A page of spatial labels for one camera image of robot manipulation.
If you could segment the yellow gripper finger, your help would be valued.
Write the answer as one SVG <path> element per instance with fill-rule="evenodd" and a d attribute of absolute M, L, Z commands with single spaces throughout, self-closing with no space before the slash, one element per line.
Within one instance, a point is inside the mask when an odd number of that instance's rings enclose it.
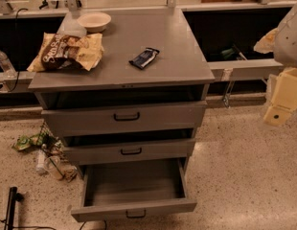
<path fill-rule="evenodd" d="M 283 125 L 297 109 L 297 68 L 285 69 L 275 81 L 263 121 L 277 127 Z"/>
<path fill-rule="evenodd" d="M 272 53 L 277 32 L 278 29 L 275 28 L 264 35 L 259 41 L 256 42 L 255 46 L 253 47 L 254 51 L 261 54 Z"/>

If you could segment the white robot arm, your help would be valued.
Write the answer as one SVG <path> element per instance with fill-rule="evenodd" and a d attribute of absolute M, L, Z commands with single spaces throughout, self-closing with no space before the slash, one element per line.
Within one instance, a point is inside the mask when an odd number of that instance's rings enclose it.
<path fill-rule="evenodd" d="M 268 32 L 254 46 L 262 54 L 272 52 L 285 69 L 275 78 L 269 106 L 263 116 L 266 124 L 280 126 L 297 109 L 297 3 L 278 27 Z"/>

